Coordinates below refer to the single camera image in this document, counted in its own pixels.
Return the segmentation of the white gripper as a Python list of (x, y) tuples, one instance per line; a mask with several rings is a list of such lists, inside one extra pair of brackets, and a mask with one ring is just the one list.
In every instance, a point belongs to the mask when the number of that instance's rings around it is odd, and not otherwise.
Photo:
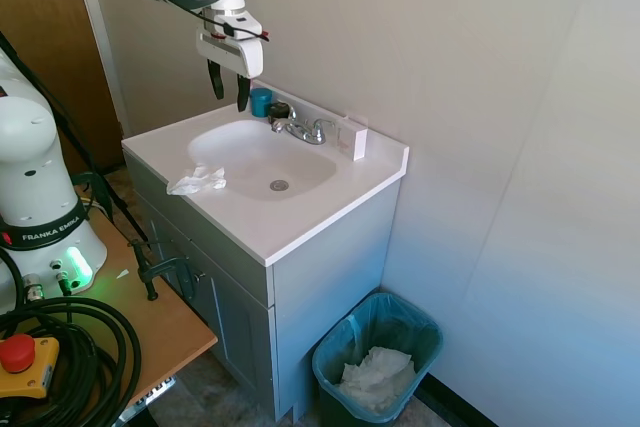
[(262, 42), (259, 39), (236, 41), (229, 37), (216, 39), (205, 29), (197, 29), (196, 48), (201, 56), (208, 59), (209, 78), (218, 100), (224, 98), (220, 66), (238, 74), (236, 105), (239, 112), (244, 112), (250, 98), (250, 79), (257, 78), (263, 73)]

